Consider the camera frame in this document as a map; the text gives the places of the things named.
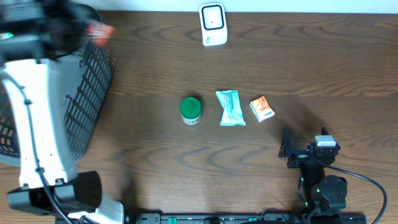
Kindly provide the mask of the red chocolate bar wrapper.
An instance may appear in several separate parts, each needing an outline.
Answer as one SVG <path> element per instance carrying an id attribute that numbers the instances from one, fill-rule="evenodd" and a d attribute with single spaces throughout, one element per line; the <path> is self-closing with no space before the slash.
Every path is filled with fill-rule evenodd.
<path id="1" fill-rule="evenodd" d="M 91 22 L 85 32 L 95 46 L 104 47 L 113 36 L 115 28 L 100 22 Z"/>

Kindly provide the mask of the orange tissue packet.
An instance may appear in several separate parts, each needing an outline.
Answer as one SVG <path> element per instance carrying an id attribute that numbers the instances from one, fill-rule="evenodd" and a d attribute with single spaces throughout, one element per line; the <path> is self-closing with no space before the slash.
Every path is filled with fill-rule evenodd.
<path id="1" fill-rule="evenodd" d="M 275 115 L 274 110 L 270 107 L 265 96 L 261 96 L 250 102 L 250 108 L 257 120 L 261 123 Z"/>

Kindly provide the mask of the green flushable wipes packet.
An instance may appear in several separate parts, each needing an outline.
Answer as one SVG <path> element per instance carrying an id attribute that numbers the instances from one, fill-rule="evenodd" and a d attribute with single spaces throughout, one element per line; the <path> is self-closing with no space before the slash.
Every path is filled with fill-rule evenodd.
<path id="1" fill-rule="evenodd" d="M 217 91 L 216 96 L 223 108 L 221 117 L 221 126 L 245 126 L 246 122 L 243 117 L 241 109 L 239 91 L 238 90 L 224 90 Z"/>

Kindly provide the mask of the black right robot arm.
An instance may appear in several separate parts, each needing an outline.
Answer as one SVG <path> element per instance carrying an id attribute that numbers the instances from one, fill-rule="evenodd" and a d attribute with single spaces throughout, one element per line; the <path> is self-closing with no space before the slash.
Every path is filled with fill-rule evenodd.
<path id="1" fill-rule="evenodd" d="M 289 169 L 300 170 L 299 194 L 313 213 L 338 212 L 346 207 L 346 180 L 325 174 L 325 168 L 335 162 L 340 149 L 340 145 L 324 127 L 306 149 L 295 149 L 289 130 L 283 130 L 278 157 L 287 159 Z"/>

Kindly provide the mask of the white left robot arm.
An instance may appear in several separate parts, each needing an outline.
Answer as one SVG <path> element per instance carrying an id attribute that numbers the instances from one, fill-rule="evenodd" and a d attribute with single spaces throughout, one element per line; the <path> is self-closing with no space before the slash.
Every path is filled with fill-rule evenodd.
<path id="1" fill-rule="evenodd" d="M 104 51 L 114 28 L 73 1 L 1 2 L 1 82 L 12 109 L 20 186 L 13 210 L 57 223 L 132 223 L 125 205 L 102 188 L 99 173 L 80 172 L 113 77 Z"/>

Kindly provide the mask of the white barcode scanner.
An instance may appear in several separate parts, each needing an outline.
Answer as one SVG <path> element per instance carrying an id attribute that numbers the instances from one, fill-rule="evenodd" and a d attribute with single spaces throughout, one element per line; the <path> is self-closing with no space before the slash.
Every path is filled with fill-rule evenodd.
<path id="1" fill-rule="evenodd" d="M 223 45 L 228 40 L 225 9 L 220 3 L 203 4 L 199 9 L 202 42 L 205 47 Z"/>

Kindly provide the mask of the grey plastic shopping basket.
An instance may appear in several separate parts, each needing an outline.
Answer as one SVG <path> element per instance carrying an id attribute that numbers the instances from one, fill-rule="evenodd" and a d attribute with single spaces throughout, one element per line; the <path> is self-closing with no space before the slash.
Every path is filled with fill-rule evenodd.
<path id="1" fill-rule="evenodd" d="M 93 8 L 91 22 L 101 22 Z M 1 3 L 1 65 L 17 60 L 37 60 L 46 56 L 42 31 L 45 20 L 40 1 Z M 51 59 L 60 72 L 58 93 L 67 130 L 71 156 L 81 159 L 88 147 L 113 73 L 101 47 L 85 37 L 76 52 Z"/>

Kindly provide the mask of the green lid white jar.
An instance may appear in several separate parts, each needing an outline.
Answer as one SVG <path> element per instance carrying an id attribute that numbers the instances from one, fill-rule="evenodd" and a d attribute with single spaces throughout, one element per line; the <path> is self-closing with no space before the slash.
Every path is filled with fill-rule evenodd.
<path id="1" fill-rule="evenodd" d="M 197 98 L 184 98 L 180 104 L 182 121 L 187 125 L 195 125 L 201 119 L 201 103 Z"/>

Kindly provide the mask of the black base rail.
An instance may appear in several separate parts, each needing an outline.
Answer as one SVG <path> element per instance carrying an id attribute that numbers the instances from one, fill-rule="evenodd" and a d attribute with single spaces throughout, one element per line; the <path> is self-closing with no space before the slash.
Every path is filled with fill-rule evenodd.
<path id="1" fill-rule="evenodd" d="M 240 215 L 190 215 L 190 214 L 159 214 L 159 213 L 140 213 L 128 215 L 125 218 L 128 224 L 256 224 L 256 223 L 275 223 L 275 224 L 300 224 L 300 223 L 342 223 L 342 224 L 366 224 L 364 215 L 314 215 L 310 220 L 298 215 L 287 213 L 270 212 L 263 215 L 240 214 Z"/>

